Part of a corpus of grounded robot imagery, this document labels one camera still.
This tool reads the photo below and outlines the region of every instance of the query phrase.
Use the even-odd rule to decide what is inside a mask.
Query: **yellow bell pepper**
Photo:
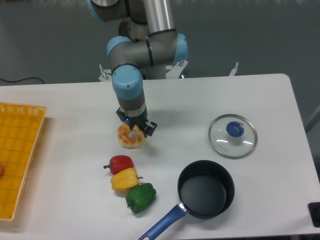
[[[123,192],[139,185],[137,171],[135,168],[130,167],[117,173],[111,178],[112,189],[115,191]]]

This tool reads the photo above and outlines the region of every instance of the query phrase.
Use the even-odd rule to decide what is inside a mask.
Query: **black pot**
[[[235,196],[235,184],[229,172],[220,164],[199,160],[186,166],[178,179],[181,201],[150,228],[139,240],[156,239],[171,224],[187,212],[198,219],[211,219],[223,213]]]

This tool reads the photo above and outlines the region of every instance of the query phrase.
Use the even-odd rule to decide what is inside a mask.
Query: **red bell pepper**
[[[126,155],[113,156],[110,159],[109,165],[103,166],[104,169],[110,168],[110,171],[113,175],[116,175],[117,173],[125,169],[129,169],[133,167],[134,167],[134,163],[131,157]]]

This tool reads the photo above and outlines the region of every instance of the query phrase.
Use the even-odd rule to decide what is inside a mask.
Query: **pot handle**
[[[171,224],[187,214],[187,210],[182,203],[175,205],[160,221],[151,227],[138,240],[154,240],[162,234]]]

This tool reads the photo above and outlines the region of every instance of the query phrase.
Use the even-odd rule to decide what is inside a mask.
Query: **pot lid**
[[[258,141],[255,127],[236,114],[225,114],[213,120],[208,136],[213,149],[228,159],[248,156]]]

